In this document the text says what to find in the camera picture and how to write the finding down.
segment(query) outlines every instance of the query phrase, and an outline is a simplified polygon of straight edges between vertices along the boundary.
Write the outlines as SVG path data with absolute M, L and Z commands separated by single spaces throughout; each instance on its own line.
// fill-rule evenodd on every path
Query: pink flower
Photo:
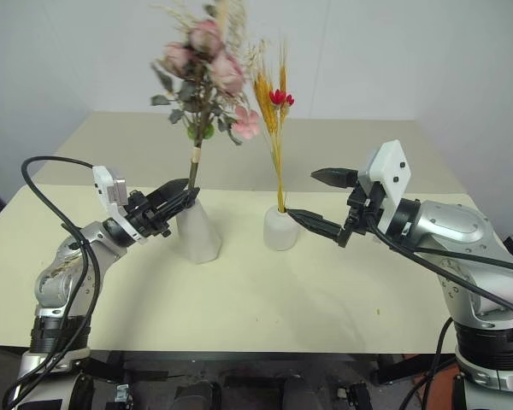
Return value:
M 245 139 L 251 139 L 258 135 L 260 126 L 258 125 L 258 114 L 252 109 L 250 113 L 243 107 L 236 107 L 235 110 L 238 120 L 232 124 L 232 129 Z
M 192 53 L 181 43 L 173 42 L 165 46 L 163 60 L 160 65 L 178 77 L 185 75 L 185 65 L 192 59 Z
M 211 79 L 228 94 L 239 94 L 243 89 L 243 71 L 234 56 L 221 51 L 211 63 Z
M 195 50 L 214 57 L 222 48 L 221 30 L 212 20 L 199 21 L 190 32 L 190 44 Z

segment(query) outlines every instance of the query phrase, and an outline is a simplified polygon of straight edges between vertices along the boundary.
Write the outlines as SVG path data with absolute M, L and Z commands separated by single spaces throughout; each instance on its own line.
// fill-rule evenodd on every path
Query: floor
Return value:
M 105 352 L 97 352 L 97 359 L 106 360 Z M 0 350 L 0 401 L 5 388 L 15 379 L 19 357 Z M 133 385 L 137 409 L 168 409 L 177 388 L 199 380 L 218 382 L 221 385 L 227 377 L 286 377 L 303 375 L 319 397 L 324 410 L 348 409 L 346 401 L 336 397 L 339 385 L 349 385 L 365 380 L 373 364 L 367 361 L 303 360 L 303 361 L 191 361 L 191 360 L 130 360 L 126 367 L 133 370 L 145 369 L 168 371 L 165 382 L 138 382 Z M 374 410 L 397 409 L 411 381 L 388 386 L 373 386 L 368 382 Z M 104 409 L 106 401 L 113 401 L 115 386 L 96 382 L 93 409 Z M 279 390 L 264 388 L 222 387 L 222 409 L 275 410 L 279 409 Z M 420 408 L 414 399 L 408 409 Z

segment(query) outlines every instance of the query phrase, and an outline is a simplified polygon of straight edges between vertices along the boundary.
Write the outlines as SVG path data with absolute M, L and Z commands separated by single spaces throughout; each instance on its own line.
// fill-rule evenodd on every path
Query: vase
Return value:
M 222 240 L 205 213 L 201 202 L 176 216 L 180 243 L 186 258 L 194 263 L 213 261 L 219 254 Z
M 264 243 L 272 250 L 287 250 L 297 241 L 298 224 L 277 206 L 264 215 Z

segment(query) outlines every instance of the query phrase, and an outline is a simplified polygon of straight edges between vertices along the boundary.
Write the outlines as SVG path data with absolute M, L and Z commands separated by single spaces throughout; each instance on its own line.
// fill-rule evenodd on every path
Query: red flower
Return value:
M 286 92 L 279 91 L 279 90 L 276 90 L 275 92 L 271 91 L 269 95 L 270 95 L 270 100 L 275 105 L 283 105 L 283 103 L 285 102 L 286 97 L 287 97 Z

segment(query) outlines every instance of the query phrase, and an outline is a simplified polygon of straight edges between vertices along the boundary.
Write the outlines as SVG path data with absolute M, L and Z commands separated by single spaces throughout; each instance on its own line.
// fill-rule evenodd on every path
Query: wire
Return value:
M 23 176 L 23 179 L 27 183 L 27 186 L 32 190 L 34 195 L 38 199 L 40 199 L 55 215 L 57 215 L 64 223 L 64 228 L 72 235 L 76 243 L 80 247 L 80 252 L 82 254 L 82 273 L 80 274 L 80 278 L 76 285 L 73 288 L 72 297 L 69 299 L 67 305 L 65 306 L 65 311 L 62 316 L 62 321 L 60 324 L 60 329 L 64 329 L 64 325 L 66 324 L 66 321 L 68 319 L 68 312 L 70 311 L 70 308 L 72 304 L 74 303 L 74 299 L 80 289 L 80 286 L 83 284 L 84 279 L 87 274 L 87 270 L 89 268 L 89 262 L 88 262 L 88 255 L 89 259 L 91 259 L 91 265 L 93 267 L 94 273 L 95 273 L 95 289 L 93 291 L 93 295 L 91 298 L 90 306 L 88 307 L 87 313 L 85 317 L 83 318 L 82 322 L 80 323 L 78 329 L 76 332 L 72 335 L 72 337 L 69 339 L 63 350 L 54 358 L 54 354 L 56 353 L 58 341 L 60 337 L 57 337 L 54 341 L 54 344 L 46 356 L 46 358 L 43 360 L 40 365 L 32 369 L 30 372 L 23 375 L 21 378 L 19 378 L 14 384 L 12 384 L 5 392 L 3 397 L 3 408 L 10 409 L 15 406 L 17 406 L 22 400 L 24 400 L 27 395 L 55 368 L 56 364 L 62 360 L 62 358 L 68 353 L 70 347 L 75 342 L 75 340 L 78 338 L 80 333 L 86 328 L 87 324 L 91 320 L 91 315 L 93 313 L 93 310 L 95 309 L 95 305 L 97 304 L 97 298 L 100 290 L 100 284 L 101 284 L 101 275 L 100 275 L 100 269 L 98 265 L 97 257 L 95 256 L 95 253 L 93 252 L 93 249 L 91 248 L 91 245 L 87 241 L 87 239 L 84 237 L 81 230 L 63 213 L 61 210 L 56 207 L 45 195 L 42 193 L 42 191 L 33 183 L 30 175 L 28 174 L 28 166 L 35 162 L 35 161 L 62 161 L 62 162 L 69 162 L 77 165 L 81 165 L 83 167 L 89 167 L 93 168 L 93 165 L 84 162 L 75 160 L 72 158 L 66 158 L 66 157 L 60 157 L 60 156 L 34 156 L 32 158 L 28 158 L 27 160 L 23 161 L 21 165 L 21 175 Z M 27 387 L 25 387 L 23 390 L 20 391 L 20 394 L 13 400 L 12 402 L 9 402 L 9 396 L 12 392 L 12 390 L 15 390 L 17 386 L 25 383 L 29 378 L 31 378 L 36 372 L 39 372 L 42 368 L 47 366 L 47 368 L 38 376 L 36 377 Z
M 452 357 L 449 360 L 443 362 L 437 367 L 437 372 L 442 372 L 447 367 L 453 365 L 456 363 L 456 357 Z M 412 389 L 409 390 L 409 393 L 407 393 L 407 396 L 404 398 L 403 402 L 401 403 L 401 406 L 399 406 L 399 410 L 406 410 L 407 406 L 409 405 L 410 399 L 412 399 L 412 396 L 420 389 L 424 384 L 428 382 L 429 378 L 428 375 L 424 376 L 422 380 L 420 380 L 418 383 L 416 383 Z
M 382 231 L 378 229 L 378 226 L 376 225 L 376 221 L 374 220 L 374 217 L 372 215 L 366 216 L 366 221 L 369 226 L 369 229 L 372 233 L 374 233 L 383 243 L 385 243 L 387 246 L 389 246 L 390 249 L 394 250 L 395 252 L 401 254 L 405 258 L 410 259 L 411 261 L 414 261 L 418 265 L 421 265 L 423 267 L 426 267 L 430 271 L 433 271 L 437 273 L 438 275 L 442 276 L 443 278 L 449 279 L 450 281 L 454 282 L 455 284 L 459 284 L 463 288 L 474 292 L 475 294 L 485 297 L 489 301 L 492 301 L 494 303 L 497 303 L 498 305 L 509 309 L 513 312 L 513 303 L 506 301 L 504 298 L 494 295 L 493 293 L 489 292 L 488 290 L 484 290 L 481 287 L 472 284 L 471 282 L 460 278 L 454 273 L 450 273 L 446 271 L 445 269 L 434 265 L 432 262 L 427 261 L 426 259 L 414 255 L 412 250 L 405 248 L 404 246 L 398 245 L 393 240 L 391 240 L 389 237 L 387 237 Z
M 412 249 L 412 251 L 418 252 L 421 254 L 441 255 L 441 256 L 448 256 L 448 257 L 456 258 L 456 259 L 465 259 L 467 261 L 486 263 L 487 265 L 492 265 L 495 267 L 504 267 L 506 269 L 513 270 L 513 263 L 501 261 L 499 259 L 486 258 L 484 256 L 462 254 L 460 252 L 451 252 L 450 250 L 433 249 L 433 248 L 414 248 L 414 249 Z
M 439 334 L 439 340 L 437 341 L 437 349 L 435 350 L 435 355 L 433 356 L 433 361 L 431 363 L 431 367 L 429 368 L 429 372 L 427 373 L 429 380 L 426 383 L 426 389 L 424 390 L 424 396 L 422 398 L 422 410 L 426 410 L 428 408 L 428 398 L 429 392 L 431 391 L 431 385 L 433 383 L 433 378 L 435 377 L 435 373 L 437 372 L 437 368 L 439 367 L 439 362 L 441 360 L 441 350 L 443 349 L 443 342 L 445 341 L 446 331 L 452 324 L 452 318 L 448 318 L 441 329 L 441 333 Z
M 80 240 L 77 237 L 75 237 L 74 232 L 71 232 L 70 228 L 67 228 L 65 226 L 65 229 L 67 229 L 67 231 L 69 231 L 71 233 L 71 235 L 73 235 L 74 240 L 76 241 L 76 243 L 78 244 L 78 246 L 80 247 L 80 249 L 82 251 L 82 273 L 80 274 L 80 278 L 78 279 L 78 281 L 76 282 L 76 285 L 73 288 L 73 297 L 71 297 L 68 300 L 67 305 L 65 305 L 65 310 L 64 310 L 63 316 L 61 317 L 61 322 L 59 324 L 60 330 L 64 329 L 64 325 L 67 323 L 68 313 L 70 312 L 70 308 L 72 307 L 72 304 L 74 302 L 74 297 L 78 293 L 80 286 L 84 283 L 84 279 L 86 277 L 87 269 L 88 269 L 88 265 L 89 265 L 88 260 L 87 260 L 87 252 L 86 252 L 85 248 L 83 248 L 82 242 L 80 242 Z M 51 361 L 51 359 L 53 358 L 53 355 L 56 353 L 56 350 L 57 350 L 57 347 L 59 344 L 59 340 L 60 340 L 60 336 L 55 339 L 55 341 L 53 342 L 53 345 L 51 346 L 50 352 L 47 354 L 45 359 L 38 366 L 34 367 L 30 372 L 27 372 L 22 377 L 18 378 L 14 383 L 12 383 L 6 389 L 6 391 L 3 395 L 3 402 L 2 402 L 3 407 L 7 407 L 9 395 L 11 394 L 11 392 L 13 390 L 15 390 L 17 388 L 17 386 L 19 384 L 26 382 L 29 378 L 31 378 L 32 375 L 39 372 L 42 368 L 44 368 Z

